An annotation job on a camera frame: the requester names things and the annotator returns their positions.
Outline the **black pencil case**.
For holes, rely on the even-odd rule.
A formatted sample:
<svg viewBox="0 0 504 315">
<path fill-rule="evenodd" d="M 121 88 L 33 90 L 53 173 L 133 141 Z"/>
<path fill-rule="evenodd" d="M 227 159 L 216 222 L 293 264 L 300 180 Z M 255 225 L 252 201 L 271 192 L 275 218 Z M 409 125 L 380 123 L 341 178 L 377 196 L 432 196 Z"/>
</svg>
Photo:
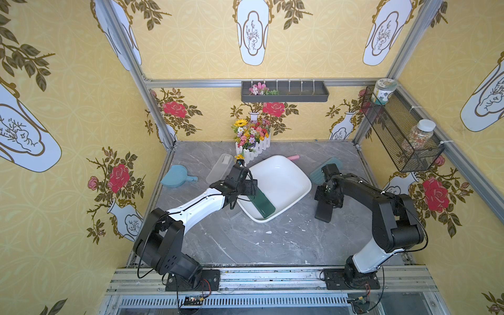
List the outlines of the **black pencil case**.
<svg viewBox="0 0 504 315">
<path fill-rule="evenodd" d="M 315 218 L 330 223 L 333 215 L 333 204 L 325 200 L 319 200 L 316 206 Z"/>
</svg>

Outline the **teal translucent pencil case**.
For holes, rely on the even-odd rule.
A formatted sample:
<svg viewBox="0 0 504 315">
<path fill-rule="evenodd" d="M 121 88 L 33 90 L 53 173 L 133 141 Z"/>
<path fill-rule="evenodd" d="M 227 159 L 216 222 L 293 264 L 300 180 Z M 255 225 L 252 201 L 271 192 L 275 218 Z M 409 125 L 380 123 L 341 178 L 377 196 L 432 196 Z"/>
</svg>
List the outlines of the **teal translucent pencil case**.
<svg viewBox="0 0 504 315">
<path fill-rule="evenodd" d="M 335 157 L 330 158 L 329 160 L 325 161 L 322 165 L 317 166 L 315 170 L 309 174 L 308 178 L 314 185 L 322 185 L 325 182 L 325 177 L 322 168 L 329 164 L 336 164 L 336 166 L 340 171 L 343 168 L 342 161 L 338 160 Z"/>
</svg>

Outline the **dark green pencil case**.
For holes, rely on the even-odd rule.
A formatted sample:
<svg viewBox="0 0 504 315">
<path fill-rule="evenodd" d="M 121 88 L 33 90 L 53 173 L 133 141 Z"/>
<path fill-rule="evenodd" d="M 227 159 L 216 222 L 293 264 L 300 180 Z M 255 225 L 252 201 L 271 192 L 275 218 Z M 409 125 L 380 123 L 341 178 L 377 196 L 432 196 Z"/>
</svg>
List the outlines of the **dark green pencil case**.
<svg viewBox="0 0 504 315">
<path fill-rule="evenodd" d="M 264 219 L 269 218 L 276 211 L 275 206 L 259 188 L 256 188 L 255 194 L 248 196 L 248 198 Z"/>
</svg>

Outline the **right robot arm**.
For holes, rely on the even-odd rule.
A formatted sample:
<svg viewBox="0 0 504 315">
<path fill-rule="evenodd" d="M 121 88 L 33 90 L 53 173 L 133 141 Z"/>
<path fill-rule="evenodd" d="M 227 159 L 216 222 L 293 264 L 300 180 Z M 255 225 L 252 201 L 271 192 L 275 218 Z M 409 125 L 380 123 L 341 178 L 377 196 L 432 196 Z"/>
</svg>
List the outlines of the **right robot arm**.
<svg viewBox="0 0 504 315">
<path fill-rule="evenodd" d="M 369 185 L 357 175 L 340 172 L 336 164 L 321 168 L 324 182 L 317 187 L 315 218 L 329 223 L 333 210 L 351 197 L 371 211 L 372 239 L 345 263 L 348 282 L 370 277 L 390 257 L 427 242 L 416 207 L 407 194 L 393 194 Z"/>
</svg>

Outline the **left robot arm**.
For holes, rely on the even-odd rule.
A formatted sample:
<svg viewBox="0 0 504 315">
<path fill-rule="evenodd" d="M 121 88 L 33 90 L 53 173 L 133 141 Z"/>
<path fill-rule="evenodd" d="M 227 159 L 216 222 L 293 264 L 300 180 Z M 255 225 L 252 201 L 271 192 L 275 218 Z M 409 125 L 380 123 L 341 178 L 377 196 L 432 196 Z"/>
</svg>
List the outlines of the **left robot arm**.
<svg viewBox="0 0 504 315">
<path fill-rule="evenodd" d="M 200 221 L 223 208 L 236 207 L 240 196 L 254 196 L 257 180 L 243 159 L 237 160 L 225 179 L 214 182 L 200 196 L 182 206 L 156 208 L 144 219 L 133 251 L 160 275 L 173 274 L 193 288 L 202 281 L 202 265 L 182 252 L 185 234 Z"/>
</svg>

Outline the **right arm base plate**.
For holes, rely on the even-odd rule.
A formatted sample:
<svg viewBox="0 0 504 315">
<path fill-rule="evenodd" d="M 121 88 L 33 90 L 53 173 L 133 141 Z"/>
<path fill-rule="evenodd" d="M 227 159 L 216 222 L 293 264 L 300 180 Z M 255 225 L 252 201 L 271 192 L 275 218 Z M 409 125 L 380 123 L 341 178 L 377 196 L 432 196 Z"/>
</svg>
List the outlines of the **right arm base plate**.
<svg viewBox="0 0 504 315">
<path fill-rule="evenodd" d="M 344 269 L 324 269 L 322 275 L 328 290 L 378 290 L 381 288 L 376 272 L 362 274 Z"/>
</svg>

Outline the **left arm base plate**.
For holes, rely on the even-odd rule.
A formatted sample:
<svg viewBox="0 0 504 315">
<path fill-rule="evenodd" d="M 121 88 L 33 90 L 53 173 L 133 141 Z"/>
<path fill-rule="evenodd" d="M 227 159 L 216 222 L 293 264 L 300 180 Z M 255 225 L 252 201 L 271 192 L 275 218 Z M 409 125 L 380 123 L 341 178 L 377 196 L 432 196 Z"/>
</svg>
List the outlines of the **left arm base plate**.
<svg viewBox="0 0 504 315">
<path fill-rule="evenodd" d="M 217 269 L 203 269 L 200 277 L 193 282 L 185 280 L 183 277 L 170 274 L 167 280 L 165 291 L 203 291 L 214 292 L 219 290 L 221 273 Z"/>
</svg>

